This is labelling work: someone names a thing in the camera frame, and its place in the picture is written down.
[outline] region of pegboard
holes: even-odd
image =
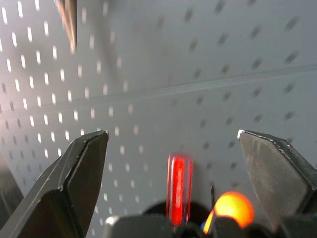
[[[54,1],[3,0],[0,152],[23,194],[81,134],[110,131],[87,237],[166,196],[168,155],[195,161],[193,199],[251,188],[238,129],[316,160],[314,0],[78,1],[71,52]]]

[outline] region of pegboard wall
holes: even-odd
[[[0,152],[23,194],[81,134],[110,131],[87,237],[165,199],[168,155],[195,160],[193,199],[250,186],[238,129],[317,163],[315,0],[78,1],[70,51],[54,1],[0,2]]]

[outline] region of white pegboard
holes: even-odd
[[[214,181],[265,222],[241,128],[317,163],[316,1],[79,0],[74,54],[53,1],[0,4],[0,152],[23,194],[71,140],[110,131],[87,237],[164,200],[175,151],[195,160],[195,200],[210,207]]]

